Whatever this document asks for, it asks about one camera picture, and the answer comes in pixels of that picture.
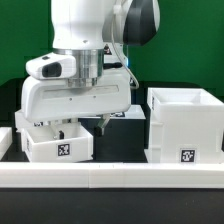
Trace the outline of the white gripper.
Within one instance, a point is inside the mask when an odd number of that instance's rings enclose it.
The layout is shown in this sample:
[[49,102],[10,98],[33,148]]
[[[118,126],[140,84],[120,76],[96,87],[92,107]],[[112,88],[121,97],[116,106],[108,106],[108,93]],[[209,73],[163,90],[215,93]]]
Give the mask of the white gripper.
[[[123,75],[104,75],[93,87],[69,87],[66,80],[39,81],[29,77],[22,89],[21,109],[29,122],[54,121],[101,115],[94,131],[103,136],[110,115],[127,111],[131,104],[129,79]],[[65,133],[53,123],[54,139],[63,140]]]

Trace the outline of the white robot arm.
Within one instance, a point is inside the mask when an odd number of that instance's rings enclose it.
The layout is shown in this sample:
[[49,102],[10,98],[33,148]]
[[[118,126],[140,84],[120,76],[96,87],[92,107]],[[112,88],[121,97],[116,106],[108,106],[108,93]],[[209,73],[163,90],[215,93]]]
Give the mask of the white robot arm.
[[110,115],[131,104],[135,81],[124,45],[144,45],[159,28],[158,0],[51,0],[53,51],[26,63],[17,127]]

